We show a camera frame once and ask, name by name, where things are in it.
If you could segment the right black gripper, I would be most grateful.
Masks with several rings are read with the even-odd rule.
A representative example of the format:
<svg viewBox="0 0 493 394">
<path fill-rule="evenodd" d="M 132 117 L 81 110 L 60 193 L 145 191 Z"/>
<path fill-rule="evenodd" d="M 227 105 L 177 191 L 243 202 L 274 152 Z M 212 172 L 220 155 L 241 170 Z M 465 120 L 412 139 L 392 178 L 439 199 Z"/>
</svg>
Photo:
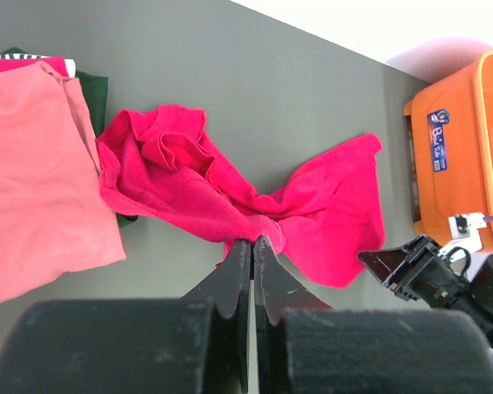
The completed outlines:
<svg viewBox="0 0 493 394">
<path fill-rule="evenodd" d="M 435 259 L 439 252 L 440 245 L 422 235 L 397 248 L 363 251 L 357 257 L 399 299 L 420 298 L 431 308 L 458 310 L 479 327 L 493 328 L 493 254 L 469 281 Z"/>
</svg>

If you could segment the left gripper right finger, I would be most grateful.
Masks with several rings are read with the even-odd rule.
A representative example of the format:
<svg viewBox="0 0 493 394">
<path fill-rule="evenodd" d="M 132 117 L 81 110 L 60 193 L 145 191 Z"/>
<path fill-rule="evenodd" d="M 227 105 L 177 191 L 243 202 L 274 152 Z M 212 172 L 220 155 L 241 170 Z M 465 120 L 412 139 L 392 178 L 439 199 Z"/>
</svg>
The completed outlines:
<svg viewBox="0 0 493 394">
<path fill-rule="evenodd" d="M 336 310 L 252 249 L 262 393 L 493 393 L 493 354 L 465 313 Z"/>
</svg>

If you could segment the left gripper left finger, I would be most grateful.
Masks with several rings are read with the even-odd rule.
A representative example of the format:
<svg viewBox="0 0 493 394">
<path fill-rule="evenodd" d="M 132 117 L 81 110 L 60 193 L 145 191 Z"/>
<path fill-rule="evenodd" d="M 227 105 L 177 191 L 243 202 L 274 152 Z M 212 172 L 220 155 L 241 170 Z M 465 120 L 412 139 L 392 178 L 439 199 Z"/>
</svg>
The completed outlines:
<svg viewBox="0 0 493 394">
<path fill-rule="evenodd" d="M 251 244 L 180 298 L 50 300 L 0 351 L 0 393 L 245 393 Z"/>
</svg>

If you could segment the crimson red t shirt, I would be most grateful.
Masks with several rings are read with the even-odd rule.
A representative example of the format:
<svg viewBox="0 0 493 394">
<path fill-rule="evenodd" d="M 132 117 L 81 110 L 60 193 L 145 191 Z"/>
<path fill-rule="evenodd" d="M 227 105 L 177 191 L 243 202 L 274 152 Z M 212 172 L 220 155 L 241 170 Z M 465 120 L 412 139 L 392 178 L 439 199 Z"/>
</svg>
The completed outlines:
<svg viewBox="0 0 493 394">
<path fill-rule="evenodd" d="M 302 164 L 262 195 L 217 149 L 200 109 L 167 104 L 121 111 L 96 145 L 100 194 L 125 216 L 158 218 L 206 241 L 269 238 L 309 280 L 344 288 L 362 251 L 385 243 L 376 156 L 366 134 Z"/>
</svg>

